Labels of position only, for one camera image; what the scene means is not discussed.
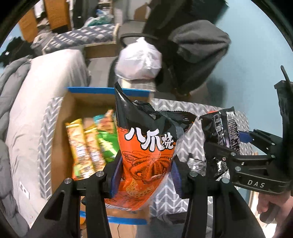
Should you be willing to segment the small black snack packet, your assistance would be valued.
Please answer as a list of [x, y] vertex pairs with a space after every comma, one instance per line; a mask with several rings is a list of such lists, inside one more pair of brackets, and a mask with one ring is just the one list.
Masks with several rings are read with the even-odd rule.
[[[205, 143], [211, 142], [240, 151], [239, 130], [235, 120], [234, 107], [211, 111], [200, 116]], [[218, 179], [227, 170], [227, 164], [220, 157], [209, 155], [205, 152], [207, 162], [206, 175], [212, 179]]]

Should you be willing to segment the yellow long cracker bag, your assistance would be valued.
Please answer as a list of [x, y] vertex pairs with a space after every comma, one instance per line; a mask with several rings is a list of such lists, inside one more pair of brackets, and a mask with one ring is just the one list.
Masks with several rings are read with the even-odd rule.
[[87, 150], [82, 119], [65, 125], [73, 156], [73, 179], [87, 179], [94, 174], [94, 167]]

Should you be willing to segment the orange black octopus snack bag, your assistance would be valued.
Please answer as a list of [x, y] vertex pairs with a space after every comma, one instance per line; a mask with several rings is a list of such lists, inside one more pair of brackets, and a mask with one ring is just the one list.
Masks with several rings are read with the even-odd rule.
[[114, 88], [123, 171], [117, 192], [105, 202], [116, 209], [135, 211], [148, 203], [170, 172], [196, 115], [156, 111], [148, 102], [130, 100], [119, 83]]

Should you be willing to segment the yellow snack bag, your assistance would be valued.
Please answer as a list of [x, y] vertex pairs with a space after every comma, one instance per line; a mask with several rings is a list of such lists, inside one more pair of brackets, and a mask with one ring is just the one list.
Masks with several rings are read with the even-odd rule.
[[98, 130], [93, 118], [84, 118], [84, 135], [87, 149], [95, 171], [102, 171], [106, 165], [98, 143]]

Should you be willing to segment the green peanut snack bag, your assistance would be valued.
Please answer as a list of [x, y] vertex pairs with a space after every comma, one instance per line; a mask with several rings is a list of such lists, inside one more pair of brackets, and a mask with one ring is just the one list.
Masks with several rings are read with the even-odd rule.
[[106, 163], [113, 162], [120, 149], [117, 134], [99, 130], [97, 140]]

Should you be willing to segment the orange peanut snack bag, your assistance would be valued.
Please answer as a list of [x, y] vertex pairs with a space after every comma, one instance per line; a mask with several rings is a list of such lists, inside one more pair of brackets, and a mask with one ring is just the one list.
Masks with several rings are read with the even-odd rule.
[[108, 122], [103, 125], [98, 125], [97, 129], [99, 131], [114, 133], [116, 131], [114, 120], [113, 120], [114, 110], [109, 109], [104, 115], [106, 115]]

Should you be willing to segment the teal cartoon snack bag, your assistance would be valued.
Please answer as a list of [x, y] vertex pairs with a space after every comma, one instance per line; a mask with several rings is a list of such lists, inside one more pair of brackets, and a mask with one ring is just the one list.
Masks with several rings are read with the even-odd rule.
[[98, 125], [103, 125], [108, 122], [106, 115], [97, 115], [93, 117], [94, 123]]

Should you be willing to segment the dark grey fleece blanket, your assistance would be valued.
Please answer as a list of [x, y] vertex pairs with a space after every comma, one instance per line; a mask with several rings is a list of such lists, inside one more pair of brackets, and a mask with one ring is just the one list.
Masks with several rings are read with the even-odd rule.
[[176, 28], [168, 40], [178, 46], [173, 71], [179, 94], [199, 88], [226, 55], [231, 43], [228, 33], [207, 20]]

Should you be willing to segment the white plastic bag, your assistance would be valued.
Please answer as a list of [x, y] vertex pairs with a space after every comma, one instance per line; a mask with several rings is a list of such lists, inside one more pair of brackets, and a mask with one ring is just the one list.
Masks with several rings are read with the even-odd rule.
[[162, 67], [162, 54], [144, 37], [120, 51], [115, 74], [126, 80], [155, 79]]

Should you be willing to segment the blue cardboard box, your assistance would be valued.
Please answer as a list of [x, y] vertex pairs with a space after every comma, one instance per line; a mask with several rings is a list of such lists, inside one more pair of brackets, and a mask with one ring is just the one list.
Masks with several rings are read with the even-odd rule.
[[68, 212], [75, 225], [85, 223], [86, 208], [81, 203], [85, 196], [86, 179], [96, 171], [102, 189], [98, 204], [118, 192], [123, 177], [121, 152], [115, 148], [114, 160], [106, 164], [97, 141], [98, 130], [93, 117], [104, 114], [115, 106], [114, 88], [70, 87], [63, 97], [58, 113], [51, 149], [52, 208], [46, 218], [61, 220]]

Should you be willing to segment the black office chair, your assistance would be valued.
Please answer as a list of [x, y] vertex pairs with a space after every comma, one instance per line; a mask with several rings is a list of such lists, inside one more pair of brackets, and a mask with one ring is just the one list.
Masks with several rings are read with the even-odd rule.
[[176, 28], [169, 35], [127, 33], [112, 62], [108, 86], [123, 80], [156, 91], [186, 95], [200, 87], [227, 53], [229, 35], [206, 20]]

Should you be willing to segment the bed with grey sheet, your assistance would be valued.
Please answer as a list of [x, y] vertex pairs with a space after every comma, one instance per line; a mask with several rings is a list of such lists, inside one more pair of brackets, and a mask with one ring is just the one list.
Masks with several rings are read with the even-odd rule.
[[80, 50], [60, 50], [30, 59], [30, 69], [16, 96], [5, 143], [10, 156], [13, 197], [25, 222], [32, 226], [46, 199], [40, 195], [38, 146], [49, 101], [68, 87], [89, 86], [85, 58]]

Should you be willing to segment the black clothes pile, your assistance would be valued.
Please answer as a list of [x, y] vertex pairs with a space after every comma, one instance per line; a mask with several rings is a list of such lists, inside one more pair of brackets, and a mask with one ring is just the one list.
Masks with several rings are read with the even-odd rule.
[[11, 62], [27, 55], [34, 55], [31, 43], [22, 40], [20, 37], [14, 37], [1, 53], [1, 65], [6, 67]]

